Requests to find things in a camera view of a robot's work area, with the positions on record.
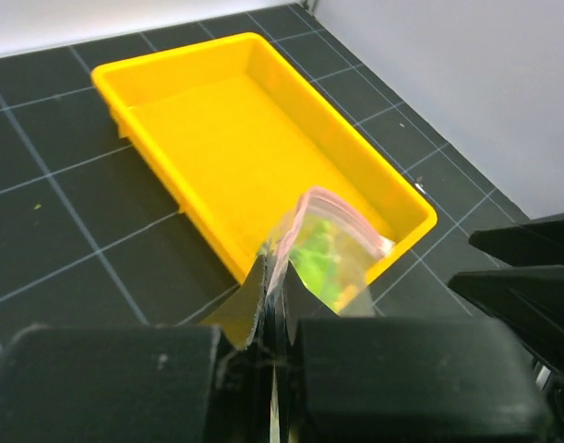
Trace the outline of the pink zip top bag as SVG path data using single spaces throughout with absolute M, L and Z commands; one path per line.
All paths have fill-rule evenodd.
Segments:
M 290 350 L 302 318 L 373 317 L 366 274 L 395 244 L 344 199 L 309 188 L 261 249 L 271 353 L 270 441 L 289 441 Z

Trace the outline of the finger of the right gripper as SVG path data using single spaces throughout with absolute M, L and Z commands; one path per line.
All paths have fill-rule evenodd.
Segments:
M 564 266 L 564 216 L 476 230 L 468 242 L 513 267 Z
M 461 271 L 448 287 L 503 321 L 550 369 L 564 369 L 564 266 Z

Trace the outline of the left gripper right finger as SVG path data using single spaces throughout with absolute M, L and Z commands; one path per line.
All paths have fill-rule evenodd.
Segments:
M 282 442 L 542 442 L 549 409 L 490 317 L 341 317 L 288 269 L 276 290 Z

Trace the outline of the green grape bunch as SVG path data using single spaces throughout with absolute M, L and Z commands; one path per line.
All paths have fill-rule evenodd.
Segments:
M 290 262 L 302 283 L 331 308 L 343 292 L 338 275 L 345 240 L 344 232 L 331 221 L 310 218 L 290 249 Z

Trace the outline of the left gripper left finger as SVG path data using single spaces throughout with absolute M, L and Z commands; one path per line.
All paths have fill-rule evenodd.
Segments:
M 33 325 L 0 363 L 0 442 L 265 442 L 268 265 L 195 326 Z

